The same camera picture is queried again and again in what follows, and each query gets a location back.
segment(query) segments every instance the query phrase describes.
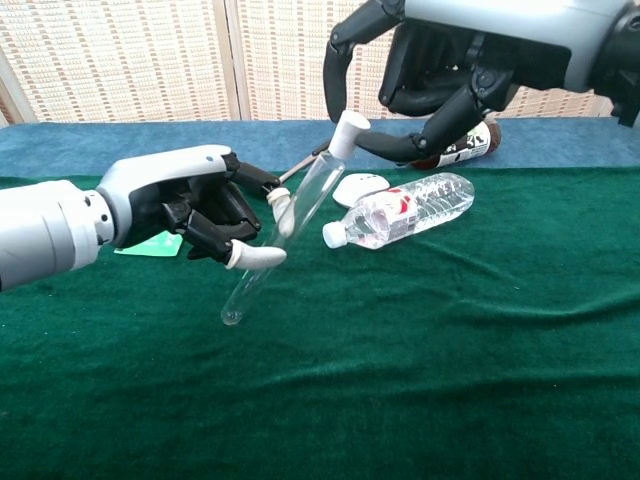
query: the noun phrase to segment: white fingertip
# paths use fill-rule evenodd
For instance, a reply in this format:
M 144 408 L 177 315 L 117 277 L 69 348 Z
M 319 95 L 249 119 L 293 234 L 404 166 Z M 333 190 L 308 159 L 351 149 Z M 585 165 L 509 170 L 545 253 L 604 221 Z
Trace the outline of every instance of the white fingertip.
M 278 231 L 284 238 L 293 235 L 296 228 L 295 204 L 289 204 L 278 220 Z
M 276 247 L 252 247 L 240 240 L 231 240 L 233 248 L 231 259 L 225 266 L 227 270 L 260 270 L 280 265 L 287 259 L 287 252 Z
M 291 203 L 291 192 L 287 188 L 280 187 L 267 195 L 267 202 L 273 210 L 273 218 L 277 222 Z

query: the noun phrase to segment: clear test tube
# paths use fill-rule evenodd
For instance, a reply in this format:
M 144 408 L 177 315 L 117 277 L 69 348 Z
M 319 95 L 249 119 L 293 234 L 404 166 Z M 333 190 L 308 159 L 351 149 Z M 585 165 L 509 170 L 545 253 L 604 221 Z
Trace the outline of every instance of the clear test tube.
M 355 148 L 355 137 L 369 128 L 369 121 L 363 116 L 350 111 L 342 114 L 329 148 L 313 162 L 264 246 L 288 251 L 340 180 L 345 160 Z M 221 318 L 226 325 L 235 325 L 246 316 L 274 268 L 277 267 L 244 273 L 222 309 Z

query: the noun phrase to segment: robotic arm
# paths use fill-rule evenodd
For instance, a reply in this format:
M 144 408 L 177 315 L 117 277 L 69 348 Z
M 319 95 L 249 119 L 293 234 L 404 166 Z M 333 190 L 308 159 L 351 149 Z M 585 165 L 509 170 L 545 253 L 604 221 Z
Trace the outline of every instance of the robotic arm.
M 245 243 L 261 224 L 236 183 L 266 198 L 285 190 L 220 145 L 120 160 L 95 190 L 66 180 L 0 190 L 0 291 L 82 268 L 103 245 L 130 247 L 163 230 L 193 246 L 190 259 L 228 269 L 278 265 L 284 250 Z
M 433 114 L 405 137 L 363 132 L 357 144 L 398 164 L 442 153 L 520 86 L 610 98 L 640 126 L 640 6 L 631 0 L 368 0 L 331 32 L 324 62 L 330 118 L 346 108 L 354 48 L 396 28 L 379 100 Z

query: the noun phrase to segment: plastic water bottle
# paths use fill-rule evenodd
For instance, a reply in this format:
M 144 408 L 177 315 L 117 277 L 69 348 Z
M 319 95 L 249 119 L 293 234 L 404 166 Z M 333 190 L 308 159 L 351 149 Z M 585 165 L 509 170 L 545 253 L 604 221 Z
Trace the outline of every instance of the plastic water bottle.
M 439 173 L 358 200 L 339 222 L 322 229 L 329 248 L 353 243 L 376 250 L 458 218 L 473 204 L 466 178 Z

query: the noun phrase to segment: bottle label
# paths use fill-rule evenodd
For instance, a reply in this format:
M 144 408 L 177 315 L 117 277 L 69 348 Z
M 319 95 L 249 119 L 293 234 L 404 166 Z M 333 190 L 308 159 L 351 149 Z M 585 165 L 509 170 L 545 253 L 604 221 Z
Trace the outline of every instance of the bottle label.
M 485 122 L 480 123 L 440 155 L 438 167 L 463 162 L 470 158 L 480 157 L 489 151 L 491 145 L 491 130 Z
M 411 235 L 418 219 L 418 205 L 409 192 L 396 187 L 376 196 L 389 225 L 389 242 Z

